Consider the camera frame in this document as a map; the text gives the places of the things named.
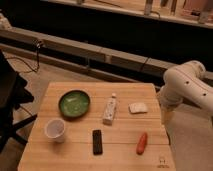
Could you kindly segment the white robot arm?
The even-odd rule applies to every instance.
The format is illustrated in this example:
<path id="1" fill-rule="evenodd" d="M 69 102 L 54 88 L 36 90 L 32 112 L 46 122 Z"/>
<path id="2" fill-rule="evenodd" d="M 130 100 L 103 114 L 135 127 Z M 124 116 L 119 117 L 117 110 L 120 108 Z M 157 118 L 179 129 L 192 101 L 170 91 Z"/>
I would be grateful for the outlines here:
<path id="1" fill-rule="evenodd" d="M 213 87 L 203 81 L 205 72 L 205 66 L 196 60 L 170 67 L 164 72 L 164 85 L 157 94 L 162 124 L 172 119 L 173 110 L 186 98 L 210 116 L 213 126 Z"/>

